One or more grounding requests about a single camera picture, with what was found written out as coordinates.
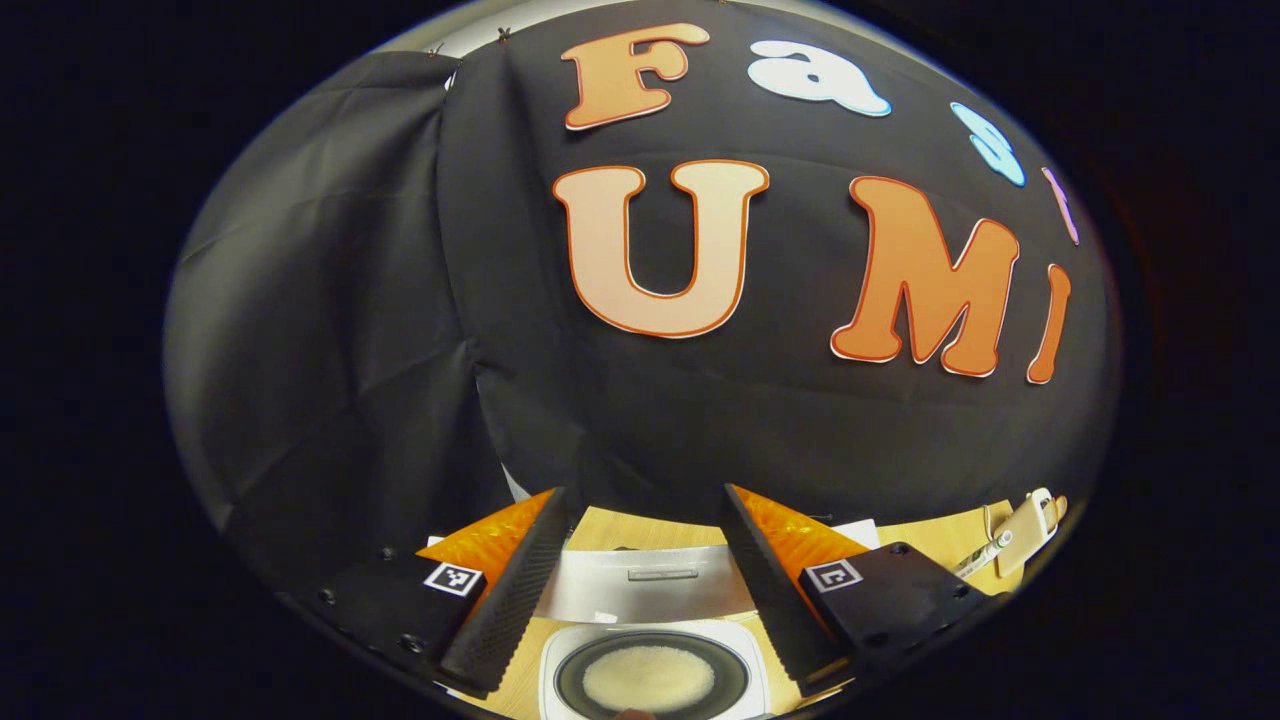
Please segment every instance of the wooden surface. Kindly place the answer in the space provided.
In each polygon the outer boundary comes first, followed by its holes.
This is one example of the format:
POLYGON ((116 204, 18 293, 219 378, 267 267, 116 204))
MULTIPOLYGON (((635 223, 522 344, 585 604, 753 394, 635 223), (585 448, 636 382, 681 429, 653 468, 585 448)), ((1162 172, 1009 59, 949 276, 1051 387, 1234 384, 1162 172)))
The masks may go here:
MULTIPOLYGON (((1012 506, 1007 501, 991 505, 991 525, 998 525, 1011 512, 1012 506)), ((877 530, 881 544, 906 542, 943 568, 951 568, 987 542, 984 521, 983 509, 978 507, 957 515, 888 525, 877 528, 877 530)), ((602 551, 618 547, 675 550, 714 544, 724 544, 724 534, 716 527, 668 523, 591 507, 582 515, 573 536, 564 544, 564 550, 602 551)), ((970 575, 968 582, 978 589, 993 594, 1016 588, 1021 582, 1021 570, 1009 578, 997 578, 996 565, 992 562, 970 575)), ((760 644, 760 653, 764 656, 764 666, 769 679, 771 712, 781 715, 819 700, 819 697, 814 697, 801 701, 800 691, 782 669, 782 662, 764 632, 758 612, 744 612, 722 619, 740 623, 755 635, 760 644)), ((539 716, 538 671, 543 646, 557 630, 570 625, 573 623, 534 618, 525 629, 525 635, 507 666, 502 687, 484 701, 462 694, 458 697, 508 717, 536 720, 539 716)), ((826 697, 826 694, 831 693, 824 693, 820 697, 826 697)))

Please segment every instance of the peach letter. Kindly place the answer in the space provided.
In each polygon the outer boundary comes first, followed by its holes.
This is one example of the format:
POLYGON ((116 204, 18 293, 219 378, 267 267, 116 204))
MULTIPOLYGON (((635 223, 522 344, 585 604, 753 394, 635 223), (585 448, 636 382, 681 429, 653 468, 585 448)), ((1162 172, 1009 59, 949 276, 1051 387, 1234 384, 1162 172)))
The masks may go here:
POLYGON ((671 94, 645 87, 640 73, 653 70, 662 79, 680 79, 689 72, 689 58, 669 41, 701 45, 710 38, 695 24, 675 23, 570 47, 561 60, 573 60, 577 65, 579 101, 564 115, 564 127, 588 129, 662 110, 671 104, 671 94), (644 53, 632 53, 637 42, 653 45, 644 53))
POLYGON ((961 322, 956 340, 942 352, 942 366, 975 378, 993 373, 1019 254, 1014 233, 993 220, 978 220, 952 265, 923 192, 895 179, 863 177, 850 183, 849 193, 870 214, 870 240, 858 310, 831 336, 832 352, 868 363, 896 357, 902 340, 893 322, 905 293, 918 364, 933 357, 961 322))
POLYGON ((631 277, 631 197, 644 173, 607 165, 567 173, 552 186, 568 217, 573 287, 602 320, 628 332, 692 337, 728 320, 746 273, 746 213, 751 196, 769 187, 764 168, 737 160, 677 165, 671 182, 694 196, 694 274, 689 287, 658 295, 631 277))
POLYGON ((1048 319, 1044 320, 1044 337, 1036 359, 1027 368, 1027 382, 1042 386, 1053 377, 1053 359, 1057 345, 1062 341, 1062 323, 1066 322, 1066 299, 1071 297, 1071 278, 1057 265, 1048 266, 1048 319))

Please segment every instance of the white letter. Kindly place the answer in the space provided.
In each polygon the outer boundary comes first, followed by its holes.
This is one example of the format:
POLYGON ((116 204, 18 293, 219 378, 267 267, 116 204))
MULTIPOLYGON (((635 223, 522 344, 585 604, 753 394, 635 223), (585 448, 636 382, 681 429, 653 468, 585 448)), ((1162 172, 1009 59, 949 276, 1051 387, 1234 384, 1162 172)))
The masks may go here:
POLYGON ((888 101, 872 90, 863 70, 840 55, 783 40, 754 42, 751 53, 771 58, 746 68, 751 81, 769 92, 800 100, 835 100, 841 108, 872 117, 891 110, 888 101), (788 55, 804 55, 808 60, 788 55))

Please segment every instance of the white paper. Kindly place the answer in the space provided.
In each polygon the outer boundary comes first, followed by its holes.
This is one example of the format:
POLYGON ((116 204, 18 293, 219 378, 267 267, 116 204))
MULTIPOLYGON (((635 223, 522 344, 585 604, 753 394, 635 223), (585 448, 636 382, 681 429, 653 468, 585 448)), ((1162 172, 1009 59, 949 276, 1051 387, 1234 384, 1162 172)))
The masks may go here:
POLYGON ((870 518, 856 523, 836 525, 832 530, 836 530, 867 550, 879 550, 879 533, 876 530, 876 520, 872 520, 870 518))

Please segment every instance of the white device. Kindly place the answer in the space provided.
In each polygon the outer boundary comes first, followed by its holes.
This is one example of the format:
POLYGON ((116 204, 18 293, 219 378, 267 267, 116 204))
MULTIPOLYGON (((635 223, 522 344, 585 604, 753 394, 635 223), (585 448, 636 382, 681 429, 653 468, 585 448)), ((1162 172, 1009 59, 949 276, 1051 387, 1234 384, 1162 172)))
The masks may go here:
MULTIPOLYGON (((1038 488, 1027 495, 1027 502, 1014 511, 992 533, 998 537, 1005 530, 1014 533, 1012 541, 996 556, 996 575, 1007 578, 1015 573, 1027 560, 1044 547, 1050 539, 1057 534, 1057 523, 1052 527, 1046 518, 1044 509, 1053 505, 1053 493, 1046 488, 1038 488)), ((1050 514, 1056 518, 1057 512, 1050 514)))

